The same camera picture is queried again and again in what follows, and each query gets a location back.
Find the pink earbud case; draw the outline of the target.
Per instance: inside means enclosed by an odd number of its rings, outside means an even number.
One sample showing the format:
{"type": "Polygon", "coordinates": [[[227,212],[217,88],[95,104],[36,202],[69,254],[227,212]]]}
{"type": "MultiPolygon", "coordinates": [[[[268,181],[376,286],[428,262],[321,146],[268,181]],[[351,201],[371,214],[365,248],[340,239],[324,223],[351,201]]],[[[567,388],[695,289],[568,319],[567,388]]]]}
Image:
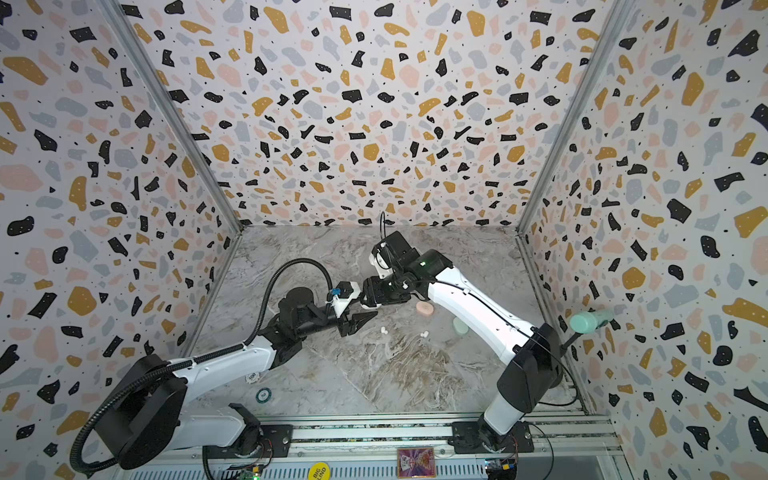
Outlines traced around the pink earbud case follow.
{"type": "Polygon", "coordinates": [[[426,301],[418,301],[416,311],[423,316],[431,316],[434,313],[434,306],[426,301]]]}

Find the mint green earbud case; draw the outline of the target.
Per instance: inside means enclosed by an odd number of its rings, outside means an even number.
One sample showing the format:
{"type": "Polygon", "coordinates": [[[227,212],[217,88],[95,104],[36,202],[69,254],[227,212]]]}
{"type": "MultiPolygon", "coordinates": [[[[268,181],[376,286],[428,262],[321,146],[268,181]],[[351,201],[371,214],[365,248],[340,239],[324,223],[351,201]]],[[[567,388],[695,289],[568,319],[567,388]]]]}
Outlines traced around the mint green earbud case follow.
{"type": "Polygon", "coordinates": [[[459,336],[466,335],[470,328],[469,326],[462,320],[460,320],[458,317],[455,317],[452,321],[453,329],[459,336]]]}

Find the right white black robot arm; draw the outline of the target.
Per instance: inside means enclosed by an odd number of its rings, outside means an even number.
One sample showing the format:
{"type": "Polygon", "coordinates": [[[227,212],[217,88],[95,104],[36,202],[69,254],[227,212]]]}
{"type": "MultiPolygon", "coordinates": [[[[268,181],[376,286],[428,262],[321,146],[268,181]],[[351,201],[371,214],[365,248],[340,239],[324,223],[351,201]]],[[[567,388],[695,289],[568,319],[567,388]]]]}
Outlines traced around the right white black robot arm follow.
{"type": "Polygon", "coordinates": [[[497,393],[479,421],[482,432],[493,438],[507,435],[562,380],[565,367],[556,332],[504,309],[441,253],[419,254],[411,248],[398,255],[381,243],[369,260],[378,275],[364,282],[363,305],[400,304],[418,295],[451,312],[506,365],[497,381],[497,393]]]}

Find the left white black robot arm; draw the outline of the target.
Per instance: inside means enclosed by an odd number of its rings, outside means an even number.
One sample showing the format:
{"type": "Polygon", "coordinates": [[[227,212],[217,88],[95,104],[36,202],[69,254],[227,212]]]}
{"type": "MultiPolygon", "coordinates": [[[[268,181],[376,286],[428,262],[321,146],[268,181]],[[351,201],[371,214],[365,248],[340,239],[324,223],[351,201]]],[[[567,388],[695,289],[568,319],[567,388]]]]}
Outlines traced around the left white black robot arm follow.
{"type": "Polygon", "coordinates": [[[341,282],[318,305],[306,287],[290,290],[279,311],[244,343],[174,361],[149,355],[120,382],[94,423],[94,430],[124,470],[161,453],[191,447],[227,448],[248,457],[269,445],[271,433],[240,403],[224,412],[191,414],[197,398],[250,374],[273,370],[293,358],[312,334],[335,329],[355,334],[377,314],[378,304],[355,282],[341,282]]]}

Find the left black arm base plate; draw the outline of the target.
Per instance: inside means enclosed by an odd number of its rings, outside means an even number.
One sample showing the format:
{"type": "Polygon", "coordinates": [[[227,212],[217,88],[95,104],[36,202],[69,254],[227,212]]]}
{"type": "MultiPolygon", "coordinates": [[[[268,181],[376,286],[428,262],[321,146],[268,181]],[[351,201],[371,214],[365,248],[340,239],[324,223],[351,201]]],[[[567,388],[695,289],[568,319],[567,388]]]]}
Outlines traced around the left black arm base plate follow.
{"type": "Polygon", "coordinates": [[[246,426],[243,432],[224,447],[207,446],[210,459],[242,459],[254,462],[258,459],[285,458],[288,456],[294,427],[291,424],[262,424],[246,426]]]}

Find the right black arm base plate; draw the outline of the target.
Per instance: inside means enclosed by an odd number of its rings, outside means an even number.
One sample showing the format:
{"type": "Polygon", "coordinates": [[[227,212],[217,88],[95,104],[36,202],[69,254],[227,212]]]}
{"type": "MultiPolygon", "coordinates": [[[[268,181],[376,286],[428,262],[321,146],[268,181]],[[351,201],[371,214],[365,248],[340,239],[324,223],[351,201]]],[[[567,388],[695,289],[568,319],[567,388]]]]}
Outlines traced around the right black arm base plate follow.
{"type": "Polygon", "coordinates": [[[497,434],[480,420],[453,422],[447,440],[457,454],[532,453],[529,425],[517,422],[505,435],[497,434]]]}

